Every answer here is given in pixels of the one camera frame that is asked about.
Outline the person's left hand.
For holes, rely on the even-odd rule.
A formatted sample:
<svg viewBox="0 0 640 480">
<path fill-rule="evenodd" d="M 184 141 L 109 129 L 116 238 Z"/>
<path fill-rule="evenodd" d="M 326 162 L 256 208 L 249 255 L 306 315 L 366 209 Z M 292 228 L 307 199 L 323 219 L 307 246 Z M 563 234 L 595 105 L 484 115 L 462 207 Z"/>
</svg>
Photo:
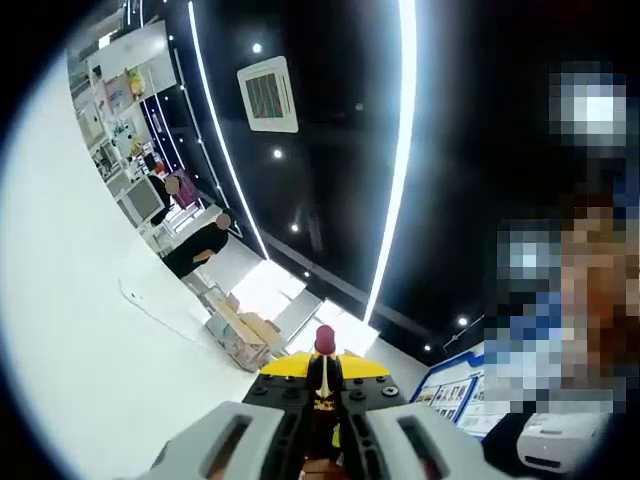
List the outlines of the person's left hand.
<svg viewBox="0 0 640 480">
<path fill-rule="evenodd" d="M 342 480 L 345 470 L 329 459 L 307 459 L 299 475 L 300 480 Z"/>
</svg>

